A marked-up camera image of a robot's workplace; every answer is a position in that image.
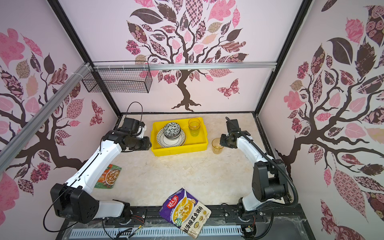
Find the yellow dotted plate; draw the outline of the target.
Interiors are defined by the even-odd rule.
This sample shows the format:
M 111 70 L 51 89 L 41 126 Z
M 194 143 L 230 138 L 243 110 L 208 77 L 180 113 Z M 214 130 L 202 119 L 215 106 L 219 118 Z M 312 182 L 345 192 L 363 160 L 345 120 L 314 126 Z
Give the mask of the yellow dotted plate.
M 186 134 L 183 130 L 181 130 L 181 134 L 176 139 L 168 139 L 165 136 L 164 129 L 161 129 L 157 134 L 157 143 L 162 148 L 172 148 L 182 146 L 186 141 Z

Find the green translucent cup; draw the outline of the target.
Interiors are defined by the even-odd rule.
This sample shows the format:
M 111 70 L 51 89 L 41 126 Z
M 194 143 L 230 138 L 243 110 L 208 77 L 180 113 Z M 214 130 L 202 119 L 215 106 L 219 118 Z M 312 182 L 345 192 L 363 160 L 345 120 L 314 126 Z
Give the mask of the green translucent cup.
M 189 130 L 190 130 L 190 134 L 193 137 L 197 137 L 200 134 L 200 129 L 189 129 Z

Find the pink translucent cup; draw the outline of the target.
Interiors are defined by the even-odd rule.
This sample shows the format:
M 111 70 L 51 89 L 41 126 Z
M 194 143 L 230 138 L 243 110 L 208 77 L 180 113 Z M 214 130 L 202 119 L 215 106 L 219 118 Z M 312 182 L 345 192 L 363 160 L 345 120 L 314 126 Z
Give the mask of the pink translucent cup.
M 201 127 L 201 121 L 199 118 L 191 118 L 188 121 L 189 129 L 191 131 L 199 130 Z

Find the green patterned bowl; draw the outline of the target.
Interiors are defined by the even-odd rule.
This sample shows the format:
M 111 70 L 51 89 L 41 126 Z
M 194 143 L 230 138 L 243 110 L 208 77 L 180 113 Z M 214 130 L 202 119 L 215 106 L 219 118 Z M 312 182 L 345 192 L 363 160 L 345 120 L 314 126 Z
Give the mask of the green patterned bowl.
M 181 134 L 181 126 L 178 123 L 171 122 L 164 126 L 163 133 L 167 139 L 177 139 Z

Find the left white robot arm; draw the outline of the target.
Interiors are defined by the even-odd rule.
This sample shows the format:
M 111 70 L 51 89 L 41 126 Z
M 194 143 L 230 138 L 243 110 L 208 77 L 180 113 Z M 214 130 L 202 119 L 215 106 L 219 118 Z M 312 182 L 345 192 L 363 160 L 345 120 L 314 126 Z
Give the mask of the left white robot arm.
M 82 224 L 103 218 L 130 221 L 132 212 L 129 203 L 99 201 L 91 193 L 102 173 L 120 153 L 148 151 L 151 148 L 150 139 L 145 136 L 146 129 L 144 122 L 125 118 L 120 128 L 104 135 L 97 150 L 80 170 L 64 184 L 52 187 L 52 208 L 56 216 Z

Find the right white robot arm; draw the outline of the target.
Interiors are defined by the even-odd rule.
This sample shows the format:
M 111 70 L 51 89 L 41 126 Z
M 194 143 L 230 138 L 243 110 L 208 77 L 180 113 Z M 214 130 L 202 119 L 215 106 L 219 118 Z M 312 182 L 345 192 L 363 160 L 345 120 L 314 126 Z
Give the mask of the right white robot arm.
M 242 131 L 238 120 L 226 117 L 227 133 L 220 137 L 220 146 L 238 149 L 253 164 L 252 191 L 240 199 L 244 212 L 260 210 L 289 193 L 289 183 L 282 174 L 284 163 L 264 153 L 250 133 Z

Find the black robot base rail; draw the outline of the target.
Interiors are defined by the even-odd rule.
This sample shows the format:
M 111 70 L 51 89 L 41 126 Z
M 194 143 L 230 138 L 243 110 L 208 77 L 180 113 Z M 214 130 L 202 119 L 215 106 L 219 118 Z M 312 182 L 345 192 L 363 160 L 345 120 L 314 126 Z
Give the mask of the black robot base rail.
M 275 207 L 267 208 L 261 212 L 241 213 L 236 205 L 212 205 L 210 218 L 205 223 L 207 226 L 240 226 L 241 236 L 211 236 L 201 237 L 199 240 L 313 240 L 315 239 L 305 213 L 300 205 L 295 208 Z M 88 224 L 73 224 L 66 220 L 63 223 L 65 230 L 57 235 L 58 240 L 70 240 L 70 232 L 74 229 L 119 229 L 119 228 L 143 228 L 175 227 L 159 215 L 160 207 L 135 207 L 133 215 L 127 223 L 120 223 L 114 219 L 94 220 Z M 134 238 L 110 237 L 109 240 L 190 240 L 187 237 L 152 237 Z

